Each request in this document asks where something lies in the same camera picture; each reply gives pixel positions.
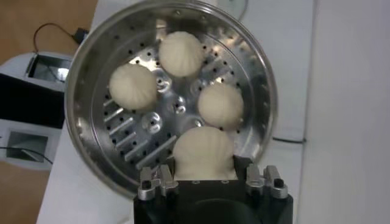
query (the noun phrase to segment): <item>power cord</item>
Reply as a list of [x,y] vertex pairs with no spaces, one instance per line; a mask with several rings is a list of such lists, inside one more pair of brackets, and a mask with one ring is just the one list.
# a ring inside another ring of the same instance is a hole
[[302,139],[302,140],[290,140],[290,139],[284,139],[284,138],[276,138],[276,137],[272,137],[272,139],[274,141],[278,141],[278,142],[285,142],[285,143],[293,143],[293,144],[304,144],[306,143],[306,139]]
[[19,150],[19,151],[27,151],[27,152],[35,153],[35,154],[41,156],[42,158],[44,158],[50,164],[53,164],[53,162],[49,158],[47,158],[44,154],[36,152],[34,150],[31,150],[31,149],[17,148],[17,147],[0,147],[0,149]]
[[58,25],[56,23],[44,23],[40,27],[38,27],[38,29],[35,30],[35,32],[34,32],[34,37],[33,37],[32,41],[33,41],[33,44],[34,44],[34,52],[35,53],[38,53],[38,51],[39,51],[38,50],[38,46],[37,46],[37,35],[38,35],[38,32],[39,32],[39,30],[41,30],[42,28],[44,28],[46,26],[54,26],[54,27],[60,29],[63,33],[65,33],[67,36],[69,36],[70,38],[73,39],[73,36],[68,31],[66,31],[64,28],[62,28],[62,26],[60,26],[60,25]]
[[34,32],[34,37],[32,39],[32,42],[33,42],[33,45],[34,45],[34,52],[35,53],[38,53],[38,51],[39,51],[38,50],[38,45],[37,45],[37,35],[38,35],[38,32],[42,28],[44,28],[46,26],[54,26],[54,27],[60,29],[63,33],[65,33],[67,36],[72,38],[72,40],[74,40],[77,44],[81,44],[81,42],[83,42],[83,40],[85,39],[85,37],[89,33],[89,31],[86,30],[86,29],[77,28],[76,32],[72,35],[68,31],[66,31],[62,26],[58,25],[57,23],[44,23],[44,24],[40,25]]

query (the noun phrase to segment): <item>metal plate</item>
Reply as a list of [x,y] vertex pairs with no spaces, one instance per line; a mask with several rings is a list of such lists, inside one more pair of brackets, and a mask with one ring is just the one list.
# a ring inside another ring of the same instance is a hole
[[[174,31],[187,31],[204,45],[205,61],[196,79],[178,79],[158,62],[158,46]],[[156,75],[158,103],[148,111],[127,111],[108,93],[111,73],[138,63]],[[233,18],[200,2],[143,2],[98,27],[79,49],[66,92],[66,115],[76,149],[101,180],[132,196],[139,170],[170,156],[189,128],[207,125],[197,111],[207,85],[235,86],[244,99],[243,122],[228,131],[235,154],[256,160],[271,135],[276,89],[260,46]]]

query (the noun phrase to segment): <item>dumpling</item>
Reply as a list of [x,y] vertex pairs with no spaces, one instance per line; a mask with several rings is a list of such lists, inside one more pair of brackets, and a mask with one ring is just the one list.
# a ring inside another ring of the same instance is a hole
[[196,75],[204,59],[201,43],[187,32],[174,32],[166,36],[159,54],[162,67],[176,77]]
[[112,99],[127,110],[145,109],[157,101],[156,78],[140,65],[118,67],[111,75],[108,90]]
[[244,113],[241,94],[234,87],[222,83],[202,90],[197,106],[207,123],[225,130],[236,128]]
[[213,127],[189,129],[177,140],[176,180],[235,180],[234,143],[225,132]]

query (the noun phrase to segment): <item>black cable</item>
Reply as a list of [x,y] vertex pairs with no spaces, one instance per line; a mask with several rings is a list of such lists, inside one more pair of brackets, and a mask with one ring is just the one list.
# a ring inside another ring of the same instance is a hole
[[25,148],[17,148],[17,147],[0,147],[0,149],[12,149],[12,150],[20,150],[20,151],[28,151],[28,152],[32,152],[32,153],[35,153],[37,155],[40,155],[42,156],[45,160],[47,160],[50,164],[53,164],[53,162],[48,159],[44,154],[42,153],[39,153],[39,152],[36,152],[34,150],[31,150],[31,149],[25,149]]
[[64,28],[62,28],[62,26],[60,26],[56,23],[44,23],[40,27],[38,27],[38,29],[35,30],[35,32],[34,32],[34,37],[33,37],[32,41],[34,44],[34,52],[35,53],[38,53],[38,51],[39,51],[38,46],[37,46],[37,34],[38,34],[39,30],[41,30],[45,26],[55,26],[56,28],[60,29],[63,33],[67,34],[67,36],[69,36],[73,40],[73,35],[71,35],[68,31],[66,31]]
[[272,137],[272,139],[274,141],[278,141],[278,142],[293,143],[293,144],[304,144],[306,142],[306,139],[303,139],[301,141],[289,140],[289,139],[283,139],[283,138],[276,138],[276,137]]

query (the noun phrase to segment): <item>metal slot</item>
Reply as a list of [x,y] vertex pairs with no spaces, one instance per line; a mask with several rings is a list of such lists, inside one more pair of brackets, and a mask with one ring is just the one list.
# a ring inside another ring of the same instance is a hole
[[114,100],[113,99],[109,99],[108,101],[103,103],[103,107],[106,107],[106,106],[110,105],[112,102],[114,102]]
[[145,158],[143,158],[141,161],[139,161],[135,167],[140,170],[142,169],[142,167],[144,167],[145,165],[149,164],[151,160],[155,159],[158,157],[158,155],[160,154],[160,152],[162,152],[164,149],[166,149],[169,145],[171,145],[173,142],[175,142],[175,140],[177,139],[177,136],[174,135],[172,136],[171,138],[169,138],[166,142],[164,142],[164,144],[162,144],[159,148],[155,149],[151,154],[149,154],[148,156],[145,156]]
[[132,117],[128,118],[126,121],[122,122],[120,125],[116,126],[113,130],[110,131],[109,135],[115,134],[120,129],[131,125],[134,122],[134,119]]
[[129,134],[128,136],[126,136],[126,138],[122,139],[120,142],[118,142],[116,144],[116,147],[117,148],[120,148],[121,146],[123,146],[124,144],[126,144],[127,141],[131,140],[132,138],[134,138],[137,134],[135,132]]
[[114,111],[114,113],[112,113],[111,115],[109,115],[108,117],[106,117],[104,119],[104,122],[107,123],[108,121],[110,121],[111,119],[113,119],[115,116],[117,116],[118,114],[122,113],[123,111],[123,108],[119,108],[117,109],[116,111]]
[[126,162],[129,162],[140,151],[140,149],[142,149],[146,144],[147,144],[147,141],[143,141],[141,144],[134,147],[134,149],[132,149],[131,151],[126,153],[126,155],[124,155],[124,160]]

